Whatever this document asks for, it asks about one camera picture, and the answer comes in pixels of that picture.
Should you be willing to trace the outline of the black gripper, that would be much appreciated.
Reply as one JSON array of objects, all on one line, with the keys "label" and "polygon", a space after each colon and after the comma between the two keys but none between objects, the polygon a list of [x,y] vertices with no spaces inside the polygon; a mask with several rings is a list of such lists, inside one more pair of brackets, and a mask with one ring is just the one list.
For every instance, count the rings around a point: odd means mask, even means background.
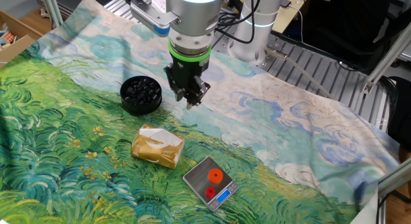
[{"label": "black gripper", "polygon": [[182,57],[173,56],[173,65],[164,68],[170,89],[175,94],[175,100],[183,98],[187,89],[187,102],[189,107],[201,104],[202,98],[211,88],[210,84],[204,82],[200,77],[209,67],[210,56],[201,61],[193,61],[194,58],[183,60]]}]

